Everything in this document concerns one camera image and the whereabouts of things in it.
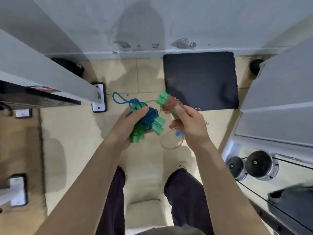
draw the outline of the black mat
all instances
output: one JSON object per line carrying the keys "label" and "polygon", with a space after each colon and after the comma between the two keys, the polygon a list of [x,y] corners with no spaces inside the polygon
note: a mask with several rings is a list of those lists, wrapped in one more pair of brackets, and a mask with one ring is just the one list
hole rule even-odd
{"label": "black mat", "polygon": [[230,52],[164,55],[166,92],[201,110],[239,106],[235,59]]}

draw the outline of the beige tiled floor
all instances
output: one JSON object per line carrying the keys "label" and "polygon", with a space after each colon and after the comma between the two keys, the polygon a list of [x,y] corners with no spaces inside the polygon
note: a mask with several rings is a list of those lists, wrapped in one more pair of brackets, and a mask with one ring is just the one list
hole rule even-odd
{"label": "beige tiled floor", "polygon": [[[239,86],[249,87],[251,79],[247,79],[246,69],[249,61],[247,57],[236,58]],[[117,91],[123,93],[126,99],[138,98],[147,101],[156,99],[160,91],[164,90],[162,59],[93,60],[80,63],[85,67],[85,79],[106,83],[108,111],[94,114],[90,105],[41,110],[48,213],[76,180],[97,146],[112,128],[117,116],[126,107],[114,103],[111,94]],[[207,128],[214,145],[219,147],[233,110],[201,113],[209,123]],[[171,116],[164,113],[160,116],[166,119],[166,125],[163,127],[166,132],[169,130]],[[194,154],[185,142],[178,149],[164,150],[160,145],[160,137],[152,133],[140,143],[131,145],[123,153],[120,162],[128,176],[124,187],[125,205],[161,199],[166,221],[169,225],[172,224],[171,206],[161,188],[176,163],[182,160],[189,162],[190,173],[200,180]]]}

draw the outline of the forearm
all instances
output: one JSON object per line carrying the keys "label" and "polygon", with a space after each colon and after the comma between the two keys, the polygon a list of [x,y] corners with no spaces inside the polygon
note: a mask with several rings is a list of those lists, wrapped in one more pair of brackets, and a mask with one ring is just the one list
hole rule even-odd
{"label": "forearm", "polygon": [[120,153],[104,140],[36,235],[95,234]]}
{"label": "forearm", "polygon": [[215,235],[269,234],[210,141],[195,150]]}

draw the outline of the white wall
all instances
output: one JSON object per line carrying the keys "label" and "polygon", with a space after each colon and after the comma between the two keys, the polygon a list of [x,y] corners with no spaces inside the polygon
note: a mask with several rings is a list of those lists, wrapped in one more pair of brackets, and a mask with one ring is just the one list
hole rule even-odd
{"label": "white wall", "polygon": [[[303,32],[312,25],[303,21],[311,22],[312,6],[313,0],[2,0],[0,28],[50,56],[253,54],[279,52],[311,36]],[[171,46],[183,38],[196,46]]]}

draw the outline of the hand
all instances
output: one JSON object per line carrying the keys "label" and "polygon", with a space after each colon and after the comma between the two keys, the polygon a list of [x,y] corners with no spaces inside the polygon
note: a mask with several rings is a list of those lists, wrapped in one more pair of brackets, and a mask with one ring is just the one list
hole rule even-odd
{"label": "hand", "polygon": [[174,107],[180,119],[174,120],[170,129],[176,127],[177,130],[183,132],[188,146],[195,151],[197,147],[210,142],[210,137],[202,114],[190,106],[184,105],[183,107],[179,105]]}
{"label": "hand", "polygon": [[114,146],[121,151],[127,149],[131,144],[129,136],[133,131],[135,124],[148,113],[148,110],[149,108],[144,106],[131,113],[131,108],[128,107],[120,115],[110,133],[105,138],[105,141],[109,142],[109,144],[114,144]]}

